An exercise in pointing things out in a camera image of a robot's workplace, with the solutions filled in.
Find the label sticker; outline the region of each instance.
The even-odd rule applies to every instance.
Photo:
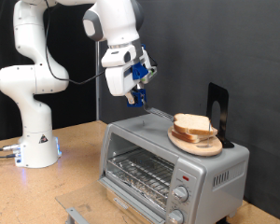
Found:
[[[121,207],[123,207],[124,209],[128,209],[129,207],[123,203],[121,200],[119,200],[118,198],[114,198],[113,199],[117,204],[119,204]]]
[[[48,142],[48,138],[43,134],[39,140],[39,144]]]

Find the black wall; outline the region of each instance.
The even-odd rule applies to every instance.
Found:
[[[230,93],[227,137],[250,150],[245,198],[280,218],[280,0],[139,0],[140,31],[159,75],[151,106],[205,115],[207,87]],[[101,120],[145,114],[101,78]]]
[[[17,0],[6,0],[0,23],[0,69],[33,62],[14,47],[13,8]],[[52,9],[49,51],[64,66],[70,78],[77,81],[95,75],[95,44],[85,35],[82,18],[91,5]],[[69,84],[66,91],[37,95],[37,100],[50,106],[53,128],[62,128],[95,120],[95,83],[83,86]],[[21,136],[21,115],[16,104],[0,92],[0,140]]]

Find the wooden board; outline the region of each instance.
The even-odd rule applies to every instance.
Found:
[[[174,126],[168,129],[169,139],[180,149],[187,151],[188,153],[198,156],[215,156],[222,151],[222,144],[217,137],[211,137],[209,144],[212,147],[197,147],[207,145],[207,140],[201,141],[200,143],[188,143],[172,136],[172,129]]]
[[[44,169],[19,168],[15,166],[14,160],[1,159],[0,223],[64,224],[67,213],[55,201],[55,197],[84,188],[99,178],[106,126],[101,121],[95,121],[54,130],[54,135],[59,137],[63,155],[54,165]],[[0,141],[0,147],[17,144],[18,139]],[[6,154],[10,152],[0,152],[0,155]],[[87,212],[88,206],[80,207],[79,211],[82,209]],[[102,216],[105,213],[106,210],[102,209]],[[122,216],[123,224],[132,223],[127,216],[124,215],[124,219]],[[238,208],[235,217],[228,217],[227,220],[237,224],[280,224],[278,218],[247,202]]]

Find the toast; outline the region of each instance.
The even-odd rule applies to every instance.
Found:
[[[187,138],[190,141],[195,141],[197,139],[207,139],[208,136],[214,137],[214,136],[217,135],[217,129],[216,128],[213,128],[213,134],[208,134],[208,135],[198,135],[198,134],[190,134],[190,133],[179,133],[175,129],[173,129],[172,132],[175,132],[175,135],[178,135],[181,138]]]
[[[175,130],[179,133],[189,133],[198,135],[213,135],[214,130],[211,127],[209,130],[210,120],[208,117],[191,115],[191,114],[176,114],[175,115]]]
[[[189,138],[185,137],[185,135],[183,135],[182,133],[178,133],[175,129],[172,129],[172,136],[174,136],[175,138],[178,138],[182,141],[189,142],[189,143],[199,143],[208,138],[208,136],[205,137],[205,135],[203,135],[204,137],[202,137],[202,138],[189,139]]]

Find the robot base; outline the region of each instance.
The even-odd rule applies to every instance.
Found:
[[[58,138],[52,130],[42,133],[24,132],[19,139],[21,157],[16,158],[16,166],[27,168],[43,168],[54,164],[61,156]]]

